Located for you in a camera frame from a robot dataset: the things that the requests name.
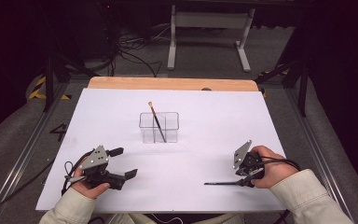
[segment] person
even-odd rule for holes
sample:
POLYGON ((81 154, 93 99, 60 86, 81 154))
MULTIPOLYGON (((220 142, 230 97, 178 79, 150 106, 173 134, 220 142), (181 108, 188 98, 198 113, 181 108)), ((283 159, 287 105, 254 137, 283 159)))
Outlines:
MULTIPOLYGON (((258 146, 252 148, 260 157, 284 159, 271 149, 258 146)), ((81 176, 77 169, 74 176, 81 176)), ((259 189, 270 189, 281 203, 293 213, 295 223, 352 223, 339 205, 328 195, 327 190, 316 178, 312 170, 298 171, 284 162, 265 164, 265 175, 252 183, 259 189)), ((88 223, 95 206, 95 199, 109 189, 109 184, 101 184, 92 189, 87 182, 73 184, 60 198, 55 207, 43 215, 40 224, 48 223, 88 223)), ((121 215, 117 223, 154 223, 142 214, 121 215)), ((218 223, 235 222, 238 215, 227 215, 218 223)), ((217 223, 215 220, 201 223, 217 223)))

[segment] paintbrush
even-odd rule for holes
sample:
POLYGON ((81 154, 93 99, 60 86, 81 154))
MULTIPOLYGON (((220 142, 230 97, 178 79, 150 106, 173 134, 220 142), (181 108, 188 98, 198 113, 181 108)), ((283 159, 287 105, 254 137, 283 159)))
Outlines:
POLYGON ((155 119, 155 121, 156 121, 156 124, 157 124, 157 126, 158 126, 159 132, 161 133, 162 140, 164 140, 164 142, 166 143, 167 140, 165 140, 164 134, 162 134, 161 126, 159 126, 159 122, 158 122, 158 119, 157 119, 156 112, 155 112, 155 110, 154 110, 154 108, 153 108, 153 104, 152 104, 151 102, 149 102, 149 105, 150 105, 150 108, 152 109, 153 117, 154 117, 154 119, 155 119))

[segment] transparent pen holder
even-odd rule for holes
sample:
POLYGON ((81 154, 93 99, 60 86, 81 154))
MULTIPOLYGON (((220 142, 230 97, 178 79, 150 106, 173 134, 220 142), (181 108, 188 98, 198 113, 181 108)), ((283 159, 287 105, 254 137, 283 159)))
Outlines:
POLYGON ((178 142, 179 114, 176 112, 141 113, 139 127, 144 143, 178 142))

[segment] person's left hand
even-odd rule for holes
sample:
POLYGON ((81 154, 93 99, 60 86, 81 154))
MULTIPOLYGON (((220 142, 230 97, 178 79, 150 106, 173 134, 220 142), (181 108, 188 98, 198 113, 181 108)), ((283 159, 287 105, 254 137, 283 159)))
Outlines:
MULTIPOLYGON (((82 174, 83 171, 77 167, 74 173, 74 177, 82 176, 82 174)), ((87 181, 82 180, 71 185, 71 188, 90 199, 96 199, 98 196, 103 194, 107 189, 109 189, 110 185, 108 183, 103 183, 92 189, 90 184, 87 183, 87 181)))

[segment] white paper sheet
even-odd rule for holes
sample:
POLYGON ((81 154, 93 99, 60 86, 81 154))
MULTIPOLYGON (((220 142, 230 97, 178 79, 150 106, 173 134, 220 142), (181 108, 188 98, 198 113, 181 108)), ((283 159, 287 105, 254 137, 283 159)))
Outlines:
POLYGON ((284 155, 260 92, 83 90, 68 131, 48 175, 36 210, 61 198, 66 161, 75 163, 98 145, 124 147, 107 170, 123 175, 138 169, 123 190, 97 199, 100 213, 228 213, 283 210, 268 189, 205 186, 237 181, 233 152, 247 140, 284 155), (178 143, 144 144, 139 115, 178 112, 178 143))

